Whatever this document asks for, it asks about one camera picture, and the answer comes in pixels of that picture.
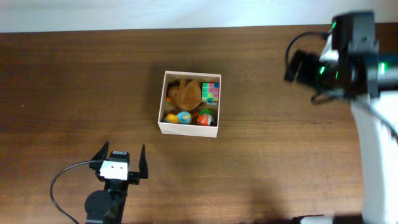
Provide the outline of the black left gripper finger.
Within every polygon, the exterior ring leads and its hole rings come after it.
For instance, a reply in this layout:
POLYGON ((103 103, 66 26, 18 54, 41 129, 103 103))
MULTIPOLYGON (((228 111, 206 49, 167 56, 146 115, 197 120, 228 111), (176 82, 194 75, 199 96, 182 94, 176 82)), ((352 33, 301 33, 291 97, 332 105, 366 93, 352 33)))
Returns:
POLYGON ((109 142, 105 141, 102 148, 92 157, 91 161, 103 161, 108 154, 109 142))
POLYGON ((147 165, 146 159, 146 146, 143 144, 141 149, 141 155, 139 159, 139 177, 141 179, 148 179, 149 178, 149 169, 147 165))

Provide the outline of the orange blue duck toy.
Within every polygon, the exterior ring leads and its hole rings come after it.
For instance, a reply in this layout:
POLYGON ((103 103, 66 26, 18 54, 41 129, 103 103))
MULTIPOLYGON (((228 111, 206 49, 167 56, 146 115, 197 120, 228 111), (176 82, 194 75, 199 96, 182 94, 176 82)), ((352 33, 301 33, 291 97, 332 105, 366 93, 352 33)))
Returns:
POLYGON ((162 122, 172 124, 193 124, 193 119, 198 117, 198 113, 191 114, 188 111, 181 111, 177 114, 167 113, 162 122))

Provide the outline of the red white ball toy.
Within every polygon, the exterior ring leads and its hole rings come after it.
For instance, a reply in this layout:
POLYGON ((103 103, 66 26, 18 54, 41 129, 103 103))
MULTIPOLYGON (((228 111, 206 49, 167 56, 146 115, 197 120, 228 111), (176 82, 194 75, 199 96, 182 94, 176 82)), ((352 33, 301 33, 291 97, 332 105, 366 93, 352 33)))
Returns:
POLYGON ((197 125, 199 126, 214 126, 215 119, 211 113, 202 113, 198 115, 197 125))

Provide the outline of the green lattice ball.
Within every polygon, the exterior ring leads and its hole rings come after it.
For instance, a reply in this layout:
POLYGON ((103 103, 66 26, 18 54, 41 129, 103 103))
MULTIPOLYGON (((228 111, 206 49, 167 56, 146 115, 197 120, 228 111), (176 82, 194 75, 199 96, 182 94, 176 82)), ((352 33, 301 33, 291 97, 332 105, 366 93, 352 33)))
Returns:
POLYGON ((210 114, 210 115, 214 116, 214 114, 211 110, 202 110, 202 111, 200 111, 199 115, 202 115, 202 114, 210 114))

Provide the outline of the brown plush chicken toy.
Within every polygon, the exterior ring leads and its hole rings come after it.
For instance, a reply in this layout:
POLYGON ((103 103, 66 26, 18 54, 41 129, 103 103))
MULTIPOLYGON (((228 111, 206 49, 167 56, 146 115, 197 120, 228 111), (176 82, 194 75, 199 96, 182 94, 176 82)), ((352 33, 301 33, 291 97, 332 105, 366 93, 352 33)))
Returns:
POLYGON ((179 86, 168 90, 170 101, 178 108, 191 111, 202 103, 200 84, 196 80, 182 80, 179 86))

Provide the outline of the colourful puzzle cube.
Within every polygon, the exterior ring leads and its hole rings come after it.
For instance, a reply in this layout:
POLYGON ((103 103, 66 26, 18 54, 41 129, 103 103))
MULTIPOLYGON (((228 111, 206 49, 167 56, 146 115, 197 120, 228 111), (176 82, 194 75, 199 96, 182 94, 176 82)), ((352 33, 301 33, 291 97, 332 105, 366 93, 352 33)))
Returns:
POLYGON ((202 83, 201 98, 206 105, 217 106, 220 101, 220 84, 202 83))

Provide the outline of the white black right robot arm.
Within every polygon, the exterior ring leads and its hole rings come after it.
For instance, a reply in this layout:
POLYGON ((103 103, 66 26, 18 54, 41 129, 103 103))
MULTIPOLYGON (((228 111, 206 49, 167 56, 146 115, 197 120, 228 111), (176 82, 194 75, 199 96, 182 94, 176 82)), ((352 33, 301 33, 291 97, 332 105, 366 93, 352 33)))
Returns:
POLYGON ((372 11, 335 16, 320 55, 285 55, 285 81, 315 90, 312 103, 347 101, 359 134, 364 205, 360 215, 315 215, 298 223, 397 222, 397 54, 382 54, 372 11))

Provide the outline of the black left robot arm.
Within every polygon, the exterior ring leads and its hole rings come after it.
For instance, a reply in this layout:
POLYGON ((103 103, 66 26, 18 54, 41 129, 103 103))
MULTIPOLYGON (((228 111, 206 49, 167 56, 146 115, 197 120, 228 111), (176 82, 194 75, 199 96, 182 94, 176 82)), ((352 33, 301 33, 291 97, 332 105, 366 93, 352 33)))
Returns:
POLYGON ((140 180, 149 177, 145 147, 141 149, 137 172, 129 170, 128 152, 112 151, 108 154, 108 147, 109 142, 106 141, 89 163, 98 180, 104 182, 104 189, 86 198, 86 224, 121 224, 129 186, 138 185, 140 180))

